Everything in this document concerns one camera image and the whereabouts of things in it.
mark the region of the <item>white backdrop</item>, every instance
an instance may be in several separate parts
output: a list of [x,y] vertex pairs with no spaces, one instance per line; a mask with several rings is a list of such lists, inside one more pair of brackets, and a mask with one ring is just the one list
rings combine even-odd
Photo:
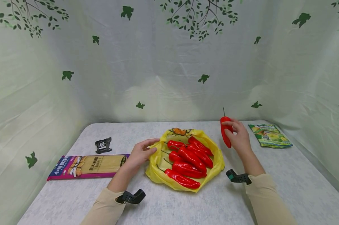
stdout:
[[[33,21],[41,38],[8,16],[10,2],[0,1],[0,19],[12,24],[0,23],[0,224],[19,220],[86,124],[217,121],[223,107],[229,117],[280,125],[339,184],[338,1],[227,0],[238,14],[229,24],[233,18],[199,0],[203,12],[213,9],[205,21],[216,14],[224,24],[217,35],[215,25],[201,26],[203,41],[179,29],[190,5],[177,11],[179,27],[167,24],[178,0],[30,0],[31,16],[47,15]],[[123,6],[133,9],[130,19]],[[28,168],[32,152],[37,162]]]

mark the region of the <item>snack bag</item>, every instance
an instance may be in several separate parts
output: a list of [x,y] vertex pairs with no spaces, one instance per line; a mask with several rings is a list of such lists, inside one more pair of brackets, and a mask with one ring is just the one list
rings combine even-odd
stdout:
[[[168,149],[166,142],[169,140],[174,140],[177,142],[183,142],[188,144],[188,139],[190,136],[195,137],[199,140],[205,147],[208,147],[212,152],[213,156],[210,156],[210,159],[213,161],[213,168],[207,168],[207,176],[204,178],[191,178],[200,183],[200,187],[197,189],[189,189],[178,182],[168,177],[162,170],[171,169],[171,165],[166,162],[164,159],[169,161],[168,153],[172,150]],[[212,141],[202,130],[181,130],[179,128],[173,128],[167,130],[160,141],[155,143],[150,148],[157,147],[157,151],[150,157],[150,163],[146,170],[146,175],[155,183],[161,184],[164,183],[174,190],[180,191],[189,191],[189,192],[198,192],[207,182],[212,178],[218,175],[224,169],[224,160],[222,151],[218,148],[214,141]]]
[[292,143],[276,128],[274,125],[261,124],[261,125],[248,125],[260,146],[270,148],[287,148],[293,146]]
[[112,178],[129,154],[110,156],[62,156],[48,180]]

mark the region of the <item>table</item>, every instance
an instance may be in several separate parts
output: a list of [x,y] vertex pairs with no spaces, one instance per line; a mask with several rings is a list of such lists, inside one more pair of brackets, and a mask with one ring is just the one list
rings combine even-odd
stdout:
[[[289,149],[260,147],[248,124],[266,121],[244,121],[250,133],[252,148],[267,173],[277,184],[279,195],[298,224],[339,225],[339,193],[293,146]],[[134,144],[147,138],[160,137],[170,128],[198,129],[218,144],[226,167],[197,194],[178,192],[164,184],[155,184],[145,175],[145,166],[132,179],[128,191],[139,188],[146,197],[139,205],[127,204],[117,222],[123,224],[255,224],[250,201],[243,184],[231,183],[226,171],[244,172],[234,149],[228,149],[221,136],[218,121],[214,122],[154,122],[95,123],[81,133],[67,156],[93,155],[94,142],[112,137],[113,149],[107,154],[130,153]],[[51,180],[44,185],[18,225],[78,225],[87,214],[110,178],[84,180]]]

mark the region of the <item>green snack bag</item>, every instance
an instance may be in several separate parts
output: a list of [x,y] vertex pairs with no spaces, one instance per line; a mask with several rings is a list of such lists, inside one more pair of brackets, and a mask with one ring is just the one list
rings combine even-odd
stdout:
[[293,146],[274,125],[248,125],[259,141],[260,146],[270,148],[287,148]]

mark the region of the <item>purple snack package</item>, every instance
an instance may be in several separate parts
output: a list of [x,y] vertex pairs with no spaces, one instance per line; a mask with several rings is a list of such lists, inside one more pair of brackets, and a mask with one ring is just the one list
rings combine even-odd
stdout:
[[106,156],[62,156],[48,180],[112,178],[129,154]]

